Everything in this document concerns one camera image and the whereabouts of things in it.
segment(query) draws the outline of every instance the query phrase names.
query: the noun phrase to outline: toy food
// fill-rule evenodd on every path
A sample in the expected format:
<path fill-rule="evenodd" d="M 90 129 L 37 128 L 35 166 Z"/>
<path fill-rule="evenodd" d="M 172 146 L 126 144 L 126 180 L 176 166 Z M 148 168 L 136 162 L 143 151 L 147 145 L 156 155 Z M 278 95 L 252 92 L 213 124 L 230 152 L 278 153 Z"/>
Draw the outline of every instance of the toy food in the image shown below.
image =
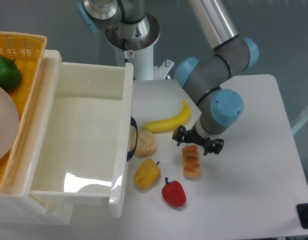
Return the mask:
<path fill-rule="evenodd" d="M 200 176 L 199 149 L 197 146 L 185 146 L 183 148 L 183 167 L 186 178 L 197 178 Z"/>
<path fill-rule="evenodd" d="M 160 169 L 157 167 L 159 162 L 155 163 L 153 159 L 146 159 L 141 163 L 134 175 L 134 183 L 141 189 L 151 186 L 160 176 Z"/>
<path fill-rule="evenodd" d="M 136 131 L 131 134 L 130 149 L 134 149 L 136 144 Z M 155 135 L 149 130 L 138 131 L 138 142 L 136 146 L 135 155 L 137 157 L 145 158 L 152 156 L 156 151 L 156 139 Z"/>
<path fill-rule="evenodd" d="M 15 60 L 0 56 L 0 87 L 8 91 L 16 87 L 21 80 L 21 73 L 17 69 Z"/>
<path fill-rule="evenodd" d="M 173 207 L 182 207 L 186 203 L 186 195 L 180 182 L 168 182 L 168 177 L 165 178 L 166 185 L 162 189 L 162 195 L 166 202 Z"/>
<path fill-rule="evenodd" d="M 179 125 L 184 124 L 190 117 L 190 108 L 187 105 L 187 102 L 182 100 L 182 109 L 179 114 L 157 121 L 151 121 L 142 126 L 143 129 L 150 130 L 152 133 L 163 133 L 171 130 L 175 130 Z"/>

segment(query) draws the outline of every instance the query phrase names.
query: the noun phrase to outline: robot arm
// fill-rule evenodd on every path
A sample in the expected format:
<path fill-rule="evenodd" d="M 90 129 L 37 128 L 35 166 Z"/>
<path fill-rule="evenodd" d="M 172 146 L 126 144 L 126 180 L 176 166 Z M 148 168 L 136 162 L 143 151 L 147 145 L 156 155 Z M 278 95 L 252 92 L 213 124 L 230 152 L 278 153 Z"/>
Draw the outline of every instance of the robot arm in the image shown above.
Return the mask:
<path fill-rule="evenodd" d="M 185 142 L 201 145 L 204 155 L 219 154 L 224 140 L 216 137 L 237 120 L 244 108 L 238 93 L 221 89 L 220 85 L 253 65 L 259 52 L 251 39 L 239 37 L 221 0 L 190 0 L 190 3 L 214 56 L 206 62 L 191 57 L 177 67 L 178 83 L 202 114 L 190 130 L 179 126 L 172 139 L 178 146 Z M 153 56 L 146 52 L 152 51 L 160 31 L 154 17 L 145 12 L 144 0 L 83 0 L 78 8 L 81 15 L 87 12 L 92 19 L 88 26 L 94 23 L 98 29 L 106 28 L 107 39 L 121 52 L 134 50 L 136 78 L 153 79 L 142 73 L 153 73 Z"/>
<path fill-rule="evenodd" d="M 200 62 L 195 57 L 183 61 L 175 78 L 202 112 L 194 126 L 186 130 L 179 126 L 173 139 L 194 143 L 205 152 L 219 154 L 223 139 L 215 139 L 233 124 L 243 112 L 238 93 L 221 89 L 220 85 L 253 65 L 259 56 L 251 39 L 241 39 L 220 0 L 191 0 L 200 25 L 214 50 L 214 56 Z"/>

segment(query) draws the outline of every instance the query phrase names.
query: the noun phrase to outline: red bell pepper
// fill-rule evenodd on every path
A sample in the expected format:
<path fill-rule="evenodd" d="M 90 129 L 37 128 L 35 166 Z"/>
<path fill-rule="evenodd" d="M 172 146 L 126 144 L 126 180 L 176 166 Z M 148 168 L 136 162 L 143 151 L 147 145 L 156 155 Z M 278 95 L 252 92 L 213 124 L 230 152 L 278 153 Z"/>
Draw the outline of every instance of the red bell pepper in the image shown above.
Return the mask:
<path fill-rule="evenodd" d="M 168 182 L 165 178 L 166 185 L 162 189 L 162 195 L 167 203 L 173 207 L 182 207 L 186 202 L 186 195 L 182 185 L 178 181 Z"/>

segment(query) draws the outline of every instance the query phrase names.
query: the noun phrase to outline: blue joint cap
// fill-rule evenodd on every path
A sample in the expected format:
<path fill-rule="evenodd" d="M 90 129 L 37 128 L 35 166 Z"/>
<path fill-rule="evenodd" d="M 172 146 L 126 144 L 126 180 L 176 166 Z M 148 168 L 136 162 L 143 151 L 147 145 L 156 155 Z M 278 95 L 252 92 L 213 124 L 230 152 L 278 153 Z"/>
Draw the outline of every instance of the blue joint cap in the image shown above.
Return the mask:
<path fill-rule="evenodd" d="M 243 112 L 244 102 L 237 92 L 223 89 L 213 95 L 210 109 L 219 124 L 230 126 Z"/>
<path fill-rule="evenodd" d="M 247 68 L 249 68 L 254 65 L 255 62 L 257 62 L 259 58 L 259 50 L 252 39 L 244 37 L 243 40 L 247 43 L 247 46 L 249 48 L 249 64 L 247 66 Z"/>
<path fill-rule="evenodd" d="M 92 20 L 87 15 L 85 8 L 82 5 L 82 2 L 79 2 L 76 6 L 77 6 L 77 9 L 78 9 L 79 15 L 83 19 L 83 22 L 85 23 L 88 30 L 92 34 L 99 33 L 99 29 L 95 26 L 95 24 L 92 22 Z"/>
<path fill-rule="evenodd" d="M 193 69 L 196 67 L 196 65 L 199 63 L 199 60 L 195 58 L 194 56 L 191 58 L 188 58 L 184 61 L 182 61 L 178 67 L 175 70 L 175 79 L 177 79 L 177 82 L 179 85 L 184 88 L 184 85 L 193 71 Z"/>

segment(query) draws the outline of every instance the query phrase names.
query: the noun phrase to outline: screw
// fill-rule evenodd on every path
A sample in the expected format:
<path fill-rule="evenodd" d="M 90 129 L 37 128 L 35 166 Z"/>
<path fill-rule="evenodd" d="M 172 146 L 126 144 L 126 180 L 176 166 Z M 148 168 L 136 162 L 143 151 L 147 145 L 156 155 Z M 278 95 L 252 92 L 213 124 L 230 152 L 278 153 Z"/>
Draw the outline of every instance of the screw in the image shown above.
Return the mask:
<path fill-rule="evenodd" d="M 165 60 L 165 67 L 168 67 L 168 64 L 170 64 L 170 61 L 167 59 Z"/>

